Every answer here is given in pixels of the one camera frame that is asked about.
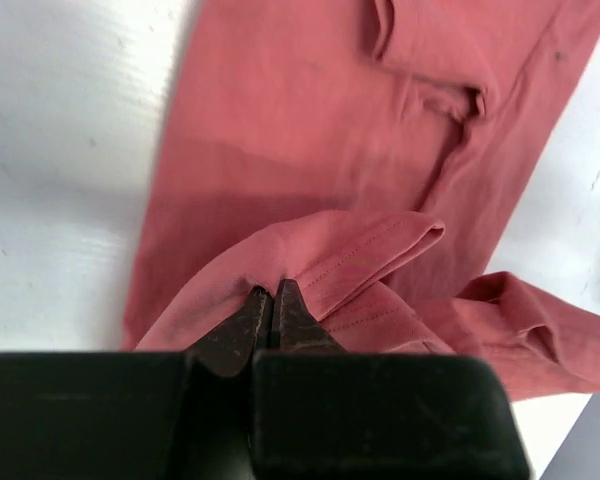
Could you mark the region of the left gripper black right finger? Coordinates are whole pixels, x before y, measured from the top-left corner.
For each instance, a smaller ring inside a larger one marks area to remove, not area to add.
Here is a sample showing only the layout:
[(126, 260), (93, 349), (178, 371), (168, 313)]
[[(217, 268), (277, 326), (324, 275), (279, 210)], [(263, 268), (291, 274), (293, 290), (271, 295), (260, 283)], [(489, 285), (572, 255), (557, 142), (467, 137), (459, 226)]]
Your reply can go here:
[(252, 363), (260, 479), (525, 479), (507, 394), (483, 361), (354, 354), (280, 283)]

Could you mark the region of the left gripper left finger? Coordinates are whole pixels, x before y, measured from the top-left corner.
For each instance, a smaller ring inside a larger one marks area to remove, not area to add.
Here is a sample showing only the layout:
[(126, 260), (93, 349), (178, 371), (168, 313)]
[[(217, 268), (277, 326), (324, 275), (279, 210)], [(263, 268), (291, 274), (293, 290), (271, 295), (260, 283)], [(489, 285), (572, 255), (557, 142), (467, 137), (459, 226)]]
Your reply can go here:
[(246, 479), (245, 385), (271, 296), (178, 352), (0, 352), (0, 479)]

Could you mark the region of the pink t-shirt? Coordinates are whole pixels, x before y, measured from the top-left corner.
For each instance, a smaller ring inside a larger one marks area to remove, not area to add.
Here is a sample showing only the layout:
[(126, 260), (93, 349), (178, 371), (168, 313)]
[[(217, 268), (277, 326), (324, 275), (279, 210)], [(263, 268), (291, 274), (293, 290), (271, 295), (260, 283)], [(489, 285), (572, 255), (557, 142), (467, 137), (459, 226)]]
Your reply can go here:
[(255, 286), (354, 352), (600, 392), (600, 316), (485, 267), (600, 37), (600, 1), (208, 1), (123, 316), (181, 350)]

